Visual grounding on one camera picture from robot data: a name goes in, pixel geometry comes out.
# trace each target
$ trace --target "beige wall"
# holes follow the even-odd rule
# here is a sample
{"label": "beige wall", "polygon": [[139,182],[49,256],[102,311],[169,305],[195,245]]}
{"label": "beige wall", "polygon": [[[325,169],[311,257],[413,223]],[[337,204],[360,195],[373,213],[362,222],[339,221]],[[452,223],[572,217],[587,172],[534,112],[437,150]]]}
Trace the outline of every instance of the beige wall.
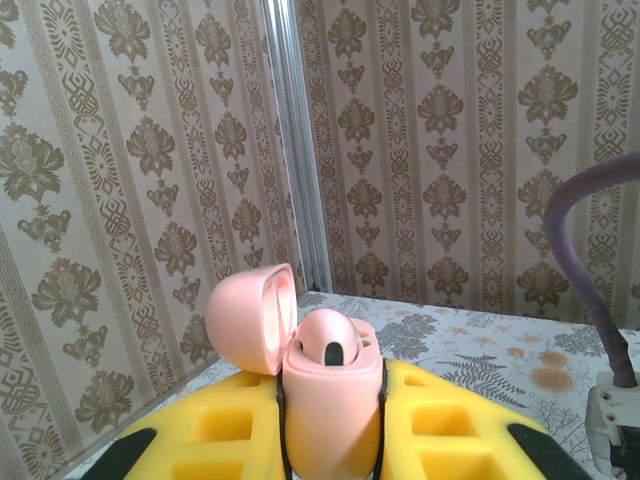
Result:
{"label": "beige wall", "polygon": [[[340,293],[582,321],[541,230],[563,180],[640,149],[637,0],[300,0]],[[572,215],[639,327],[638,186]]]}
{"label": "beige wall", "polygon": [[0,477],[42,479],[215,360],[220,279],[300,267],[259,2],[0,20]]}

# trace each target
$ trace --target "tablecloth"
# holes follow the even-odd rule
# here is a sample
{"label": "tablecloth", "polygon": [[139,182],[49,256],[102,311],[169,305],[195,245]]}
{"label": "tablecloth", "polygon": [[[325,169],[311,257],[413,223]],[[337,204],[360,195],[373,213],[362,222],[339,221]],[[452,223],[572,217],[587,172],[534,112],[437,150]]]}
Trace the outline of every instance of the tablecloth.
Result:
{"label": "tablecloth", "polygon": [[[386,358],[418,365],[542,424],[596,480],[585,431],[587,392],[608,370],[594,327],[535,318],[386,300],[307,293],[298,321],[317,308],[333,308],[371,323]],[[635,364],[640,333],[623,331]],[[218,359],[158,407],[237,371]],[[66,479],[80,478],[108,444],[79,462]]]}

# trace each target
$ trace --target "white bracket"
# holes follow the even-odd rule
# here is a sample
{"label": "white bracket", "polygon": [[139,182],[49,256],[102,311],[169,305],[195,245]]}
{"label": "white bracket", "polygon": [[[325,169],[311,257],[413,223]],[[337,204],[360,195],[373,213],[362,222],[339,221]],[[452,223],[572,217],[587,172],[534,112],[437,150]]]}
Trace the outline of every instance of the white bracket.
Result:
{"label": "white bracket", "polygon": [[[640,383],[640,372],[636,372]],[[640,428],[640,386],[620,388],[613,384],[612,372],[598,372],[596,386],[589,391],[586,417],[587,439],[594,464],[610,478],[625,479],[611,467],[611,445],[621,445],[620,427]]]}

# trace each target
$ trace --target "orange flower print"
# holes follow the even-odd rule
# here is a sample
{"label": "orange flower print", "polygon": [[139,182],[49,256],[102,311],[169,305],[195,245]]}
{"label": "orange flower print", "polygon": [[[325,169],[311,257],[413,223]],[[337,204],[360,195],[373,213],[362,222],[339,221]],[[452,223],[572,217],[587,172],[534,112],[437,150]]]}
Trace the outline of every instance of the orange flower print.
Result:
{"label": "orange flower print", "polygon": [[531,382],[549,392],[567,393],[573,389],[573,379],[567,372],[553,368],[539,368],[531,374]]}
{"label": "orange flower print", "polygon": [[560,352],[542,352],[540,354],[540,360],[545,367],[561,368],[567,364],[567,357]]}
{"label": "orange flower print", "polygon": [[528,333],[524,334],[524,337],[521,338],[523,342],[526,343],[538,343],[540,341],[539,335],[529,335]]}
{"label": "orange flower print", "polygon": [[507,348],[507,355],[513,358],[522,358],[524,356],[524,350],[518,347]]}
{"label": "orange flower print", "polygon": [[479,345],[491,345],[493,343],[496,343],[492,338],[489,337],[476,337],[473,340]]}

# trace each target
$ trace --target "yellow foam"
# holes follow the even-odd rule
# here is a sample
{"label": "yellow foam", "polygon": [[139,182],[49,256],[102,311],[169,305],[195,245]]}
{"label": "yellow foam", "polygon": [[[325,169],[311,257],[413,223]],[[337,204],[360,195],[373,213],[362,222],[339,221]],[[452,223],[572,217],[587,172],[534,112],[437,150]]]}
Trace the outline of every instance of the yellow foam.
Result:
{"label": "yellow foam", "polygon": [[[537,423],[387,360],[381,480],[544,480],[507,431]],[[127,480],[284,480],[276,378],[239,372],[140,419],[157,436]]]}
{"label": "yellow foam", "polygon": [[238,372],[126,429],[157,435],[127,480],[284,480],[276,378]]}
{"label": "yellow foam", "polygon": [[387,360],[381,480],[544,480],[507,431],[537,423],[414,365]]}

